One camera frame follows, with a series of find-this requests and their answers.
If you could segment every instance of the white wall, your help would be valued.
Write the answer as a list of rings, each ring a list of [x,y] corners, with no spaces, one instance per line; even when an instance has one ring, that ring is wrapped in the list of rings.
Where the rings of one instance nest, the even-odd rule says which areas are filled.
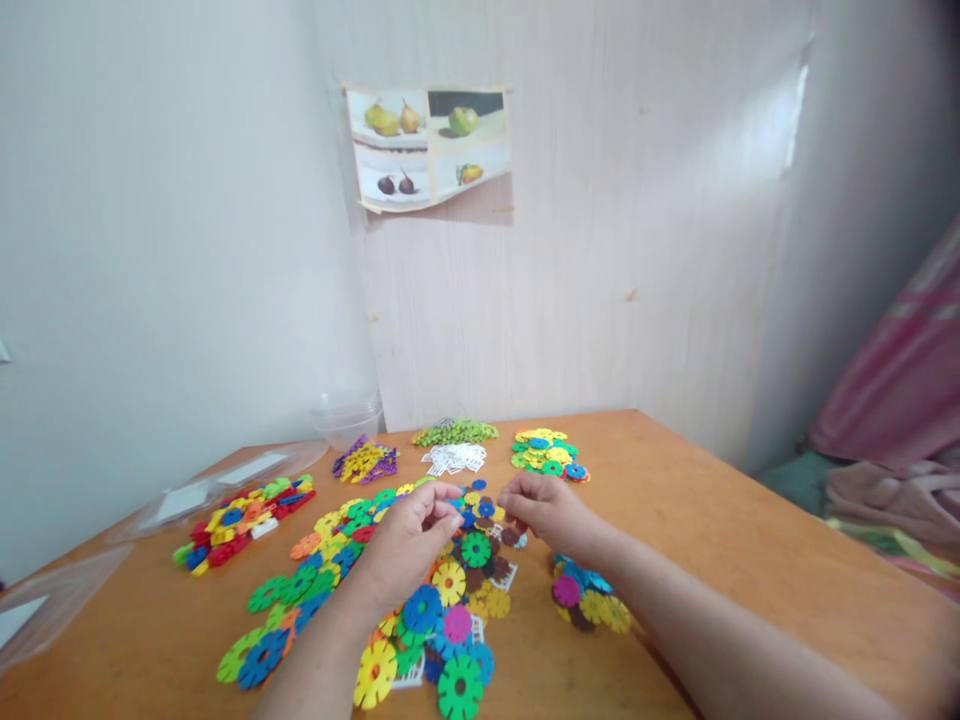
[[[960,211],[960,32],[946,5],[821,4],[748,472],[791,456],[847,361]]]
[[[0,577],[374,375],[305,2],[0,6]]]
[[[741,460],[812,4],[317,8],[331,93],[514,88],[511,178],[352,212],[388,427],[639,407]]]

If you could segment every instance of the wooden wall panel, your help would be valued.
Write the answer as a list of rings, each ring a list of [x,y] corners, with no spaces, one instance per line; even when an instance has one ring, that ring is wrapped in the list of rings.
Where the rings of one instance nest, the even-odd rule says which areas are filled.
[[[513,88],[513,174],[413,216],[342,170],[390,430],[638,407],[747,441],[810,2],[316,5],[325,89]]]

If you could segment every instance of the poster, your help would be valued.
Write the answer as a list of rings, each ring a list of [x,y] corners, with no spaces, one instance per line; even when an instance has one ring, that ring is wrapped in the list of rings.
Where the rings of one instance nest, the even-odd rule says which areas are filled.
[[[510,172],[502,89],[346,93],[368,210],[422,210]]]

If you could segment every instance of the clear plastic lid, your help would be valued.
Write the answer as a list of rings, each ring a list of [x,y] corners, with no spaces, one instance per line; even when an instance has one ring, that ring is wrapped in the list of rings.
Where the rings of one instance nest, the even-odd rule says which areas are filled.
[[[132,546],[24,581],[0,598],[0,674],[46,650],[103,586]]]
[[[254,482],[296,475],[319,461],[330,448],[326,440],[308,440],[265,450],[250,460],[179,487],[165,490],[108,537],[107,542],[127,542],[182,524],[196,512],[214,507],[226,494]]]

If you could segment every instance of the clear plastic cup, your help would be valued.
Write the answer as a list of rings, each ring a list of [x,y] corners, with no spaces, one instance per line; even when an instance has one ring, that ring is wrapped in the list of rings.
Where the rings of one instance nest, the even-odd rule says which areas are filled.
[[[346,452],[361,435],[373,442],[383,405],[377,390],[324,393],[310,411],[313,426],[338,452]]]

